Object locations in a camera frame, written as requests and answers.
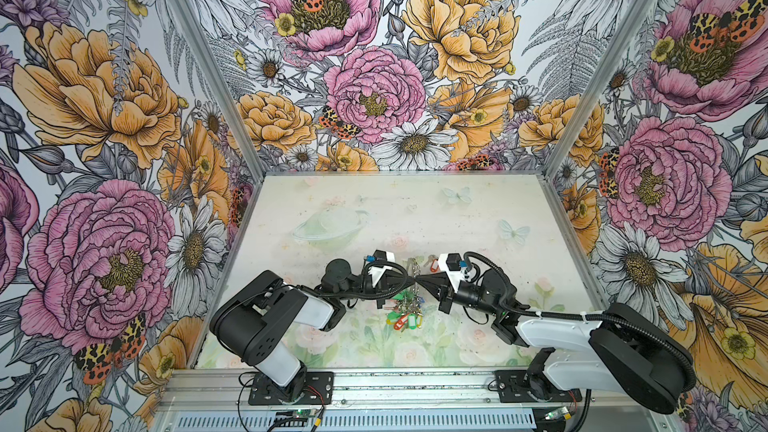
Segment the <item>red tagged key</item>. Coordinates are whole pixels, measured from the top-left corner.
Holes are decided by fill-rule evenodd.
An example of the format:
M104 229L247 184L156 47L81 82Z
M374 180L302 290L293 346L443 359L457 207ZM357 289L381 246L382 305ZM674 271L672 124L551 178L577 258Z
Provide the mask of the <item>red tagged key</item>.
M429 256L428 268L431 273L438 273L440 271L439 258L437 256Z

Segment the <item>aluminium corner post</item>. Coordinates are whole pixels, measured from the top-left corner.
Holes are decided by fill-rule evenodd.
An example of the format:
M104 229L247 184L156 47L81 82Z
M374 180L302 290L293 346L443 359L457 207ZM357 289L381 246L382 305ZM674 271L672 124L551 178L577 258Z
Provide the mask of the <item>aluminium corner post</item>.
M188 46L194 54L197 64L211 88L213 97L217 101L232 131L251 175L258 184L262 184L266 176L263 163L236 108L235 99L230 93L221 70L217 65L205 36L205 31L195 16L196 12L193 10L189 0L167 1L173 9L178 29L186 38Z
M621 62L621 54L630 47L634 34L639 30L647 14L655 8L656 3L657 0L632 0L630 2L626 16L618 21L614 36L605 53L601 56L595 73L582 93L574 114L546 162L542 172L544 178L552 178L565 157L570 153L581 130L597 105L611 73Z

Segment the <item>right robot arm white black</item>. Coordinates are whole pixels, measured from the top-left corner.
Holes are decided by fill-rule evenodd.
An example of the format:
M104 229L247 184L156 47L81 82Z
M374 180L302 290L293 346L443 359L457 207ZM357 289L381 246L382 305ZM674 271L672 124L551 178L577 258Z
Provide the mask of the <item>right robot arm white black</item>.
M670 414L696 384L690 353L624 304L581 313L535 309L518 300L499 265L477 252L443 254L414 281L441 312L455 306L479 311L503 343L535 349L522 385L539 401L559 391L600 390Z

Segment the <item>green circuit board right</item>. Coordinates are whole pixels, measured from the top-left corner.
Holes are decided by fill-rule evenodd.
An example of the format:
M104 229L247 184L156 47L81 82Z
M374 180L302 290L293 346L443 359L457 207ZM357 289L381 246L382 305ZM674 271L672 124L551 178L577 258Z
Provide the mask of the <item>green circuit board right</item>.
M571 418L571 412L568 407L562 406L547 412L543 416L544 421L567 421Z

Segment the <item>aluminium front rail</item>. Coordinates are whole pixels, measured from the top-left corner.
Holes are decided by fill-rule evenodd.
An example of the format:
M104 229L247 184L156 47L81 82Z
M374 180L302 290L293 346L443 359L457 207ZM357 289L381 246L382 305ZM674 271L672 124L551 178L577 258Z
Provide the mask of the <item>aluminium front rail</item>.
M155 431L681 431L675 415L644 409L626 396L594 391L578 403L501 403L487 367L335 371L329 405L248 404L246 370L181 371L169 382ZM567 421L544 421L558 407ZM284 427L275 413L319 408L312 425Z

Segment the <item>metal key organizer plate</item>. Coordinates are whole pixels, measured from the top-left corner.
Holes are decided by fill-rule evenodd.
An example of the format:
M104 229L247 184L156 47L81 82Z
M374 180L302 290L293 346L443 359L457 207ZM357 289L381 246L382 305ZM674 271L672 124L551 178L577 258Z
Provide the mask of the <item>metal key organizer plate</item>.
M424 297L415 277L421 273L421 265L416 258L408 258L406 262L408 275L413 279L413 283L403 293L402 305L410 314L421 315L422 307L425 303Z

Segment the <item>right aluminium corner post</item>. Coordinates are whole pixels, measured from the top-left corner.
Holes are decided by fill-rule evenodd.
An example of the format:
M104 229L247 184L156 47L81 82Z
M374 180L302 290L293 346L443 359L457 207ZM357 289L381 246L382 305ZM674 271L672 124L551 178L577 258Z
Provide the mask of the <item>right aluminium corner post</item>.
M656 3L657 0L632 0L630 2L626 16L618 21L614 36L605 53L601 56L595 73L582 93L574 114L546 162L542 172L544 178L552 178L565 157L570 153L581 130L597 105L611 73L621 62L621 54L630 47L634 34L639 30L647 14L655 8Z

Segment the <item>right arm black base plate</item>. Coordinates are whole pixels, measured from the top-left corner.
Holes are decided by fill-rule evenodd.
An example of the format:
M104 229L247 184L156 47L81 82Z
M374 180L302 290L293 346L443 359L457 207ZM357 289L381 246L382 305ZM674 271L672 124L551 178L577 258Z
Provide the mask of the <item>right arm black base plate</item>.
M522 369L496 370L487 389L495 392L501 403L578 403L582 401L582 393L578 389L557 389L543 375L531 376Z

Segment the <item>green circuit board left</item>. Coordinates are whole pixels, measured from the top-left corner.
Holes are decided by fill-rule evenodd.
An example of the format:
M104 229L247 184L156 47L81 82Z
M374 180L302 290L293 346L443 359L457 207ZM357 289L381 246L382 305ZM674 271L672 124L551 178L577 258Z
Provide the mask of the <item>green circuit board left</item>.
M320 415L319 408L304 408L275 413L275 423L284 427L303 427L312 425Z

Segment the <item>left aluminium corner post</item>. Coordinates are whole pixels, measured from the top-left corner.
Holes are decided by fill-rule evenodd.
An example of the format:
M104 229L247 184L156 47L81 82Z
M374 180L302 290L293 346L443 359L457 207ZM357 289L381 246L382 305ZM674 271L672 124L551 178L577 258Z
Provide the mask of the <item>left aluminium corner post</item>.
M211 88L213 97L217 101L232 131L251 175L258 184L262 184L266 176L263 163L236 108L235 99L230 93L221 70L217 65L205 36L205 31L195 16L196 12L193 10L189 0L167 1L173 9L178 29L186 38L188 46L194 54L197 64Z

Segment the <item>bunch of coloured key tags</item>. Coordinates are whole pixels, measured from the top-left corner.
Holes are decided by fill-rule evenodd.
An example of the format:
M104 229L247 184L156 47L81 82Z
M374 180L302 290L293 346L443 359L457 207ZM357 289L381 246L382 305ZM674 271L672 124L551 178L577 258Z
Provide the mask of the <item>bunch of coloured key tags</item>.
M386 299L386 324L394 331L416 330L422 327L424 299L413 290L405 290Z

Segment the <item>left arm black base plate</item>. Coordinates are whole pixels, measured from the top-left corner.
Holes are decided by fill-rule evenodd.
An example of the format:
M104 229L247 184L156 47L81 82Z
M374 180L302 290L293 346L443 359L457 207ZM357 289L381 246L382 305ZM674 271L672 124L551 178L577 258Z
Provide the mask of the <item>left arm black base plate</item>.
M258 372L250 386L248 404L329 405L332 402L334 380L333 372L300 372L288 385L279 387L265 374Z

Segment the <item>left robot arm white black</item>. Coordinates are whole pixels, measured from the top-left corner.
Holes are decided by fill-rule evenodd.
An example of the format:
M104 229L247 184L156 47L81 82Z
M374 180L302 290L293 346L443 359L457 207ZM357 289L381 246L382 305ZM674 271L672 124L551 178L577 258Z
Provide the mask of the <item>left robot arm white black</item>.
M331 331L352 303L381 305L414 284L394 256L381 250L364 258L358 273L345 259L331 260L315 287L291 285L266 270L219 307L209 330L225 350L295 395L305 383L306 365L283 343L293 325Z

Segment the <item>green circuit board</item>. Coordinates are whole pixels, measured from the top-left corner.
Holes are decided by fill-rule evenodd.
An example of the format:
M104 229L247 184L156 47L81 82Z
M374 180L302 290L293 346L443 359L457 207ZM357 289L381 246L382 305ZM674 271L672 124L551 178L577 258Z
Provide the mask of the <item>green circuit board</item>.
M543 416L544 421L567 421L571 418L571 412L568 407L562 406L547 412Z
M312 425L320 415L319 408L304 408L275 413L275 423L284 427L303 427Z

